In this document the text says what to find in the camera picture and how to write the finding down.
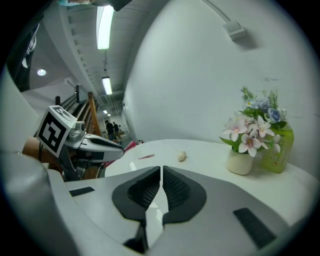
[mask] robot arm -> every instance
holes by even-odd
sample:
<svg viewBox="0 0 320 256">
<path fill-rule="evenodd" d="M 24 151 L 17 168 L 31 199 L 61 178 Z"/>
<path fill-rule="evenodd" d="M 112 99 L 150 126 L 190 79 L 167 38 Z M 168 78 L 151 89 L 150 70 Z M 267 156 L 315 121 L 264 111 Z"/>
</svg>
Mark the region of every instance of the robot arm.
<svg viewBox="0 0 320 256">
<path fill-rule="evenodd" d="M 57 158 L 67 181 L 81 180 L 88 162 L 114 161 L 124 155 L 122 146 L 86 133 L 85 122 L 77 121 L 60 106 L 49 106 L 36 137 Z M 75 151 L 72 161 L 69 151 Z"/>
</svg>

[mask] red object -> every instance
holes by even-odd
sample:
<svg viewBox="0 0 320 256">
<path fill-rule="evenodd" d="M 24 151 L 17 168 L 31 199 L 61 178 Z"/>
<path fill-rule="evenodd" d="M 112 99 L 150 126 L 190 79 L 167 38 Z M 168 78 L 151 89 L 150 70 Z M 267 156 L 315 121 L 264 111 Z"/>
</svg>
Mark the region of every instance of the red object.
<svg viewBox="0 0 320 256">
<path fill-rule="evenodd" d="M 149 155 L 146 155 L 146 156 L 143 156 L 143 157 L 139 157 L 138 159 L 152 158 L 154 156 L 155 156 L 155 154 L 149 154 Z"/>
<path fill-rule="evenodd" d="M 124 149 L 124 153 L 128 152 L 129 150 L 133 149 L 137 144 L 134 142 L 134 141 L 131 141 L 128 146 L 126 146 L 126 148 Z M 109 161 L 109 162 L 106 162 L 103 166 L 103 168 L 107 168 L 109 165 L 111 165 L 114 161 L 116 160 L 113 160 L 113 161 Z"/>
</svg>

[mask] fluorescent light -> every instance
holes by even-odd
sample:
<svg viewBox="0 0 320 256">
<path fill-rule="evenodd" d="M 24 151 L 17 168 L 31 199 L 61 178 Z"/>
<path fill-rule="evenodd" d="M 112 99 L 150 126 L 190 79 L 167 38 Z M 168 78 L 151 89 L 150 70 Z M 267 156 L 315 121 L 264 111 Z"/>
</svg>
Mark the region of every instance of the fluorescent light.
<svg viewBox="0 0 320 256">
<path fill-rule="evenodd" d="M 38 76 L 43 77 L 44 75 L 46 75 L 47 71 L 44 70 L 43 68 L 39 69 L 37 71 Z"/>
<path fill-rule="evenodd" d="M 111 89 L 111 84 L 110 84 L 110 78 L 109 78 L 109 76 L 102 77 L 102 83 L 103 83 L 103 87 L 104 87 L 105 93 L 106 93 L 107 95 L 112 94 L 112 89 Z"/>
<path fill-rule="evenodd" d="M 114 8 L 110 5 L 98 7 L 96 11 L 96 44 L 99 50 L 109 49 L 111 23 Z"/>
</svg>

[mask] red pen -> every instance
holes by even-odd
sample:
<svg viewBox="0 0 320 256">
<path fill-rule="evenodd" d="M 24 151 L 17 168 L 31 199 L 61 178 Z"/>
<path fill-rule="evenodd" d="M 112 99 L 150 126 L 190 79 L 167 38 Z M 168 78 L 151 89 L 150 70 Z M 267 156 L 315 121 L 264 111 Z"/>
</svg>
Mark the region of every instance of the red pen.
<svg viewBox="0 0 320 256">
<path fill-rule="evenodd" d="M 149 154 L 149 155 L 146 155 L 146 156 L 143 156 L 143 157 L 139 157 L 138 159 L 152 158 L 154 156 L 155 156 L 155 154 Z"/>
</svg>

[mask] black rubber pad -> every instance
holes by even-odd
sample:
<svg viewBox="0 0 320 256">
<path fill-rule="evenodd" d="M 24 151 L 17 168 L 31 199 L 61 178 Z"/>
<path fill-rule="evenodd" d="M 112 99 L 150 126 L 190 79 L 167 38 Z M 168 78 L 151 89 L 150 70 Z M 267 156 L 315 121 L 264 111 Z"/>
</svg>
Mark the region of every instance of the black rubber pad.
<svg viewBox="0 0 320 256">
<path fill-rule="evenodd" d="M 70 190 L 69 192 L 70 192 L 72 197 L 75 197 L 75 196 L 80 196 L 80 195 L 89 193 L 91 191 L 95 191 L 95 190 L 90 186 L 86 186 L 86 187 L 82 187 L 82 188 L 79 188 L 79 189 Z"/>
<path fill-rule="evenodd" d="M 160 188 L 159 180 L 159 171 L 153 172 L 141 180 L 137 180 L 136 183 L 128 189 L 128 197 L 147 210 L 158 193 Z"/>
<path fill-rule="evenodd" d="M 252 241 L 261 249 L 271 243 L 276 236 L 248 208 L 235 210 L 233 214 L 242 224 Z"/>
<path fill-rule="evenodd" d="M 166 165 L 163 166 L 162 187 L 169 210 L 163 215 L 163 225 L 190 221 L 207 201 L 207 193 L 199 183 Z"/>
</svg>

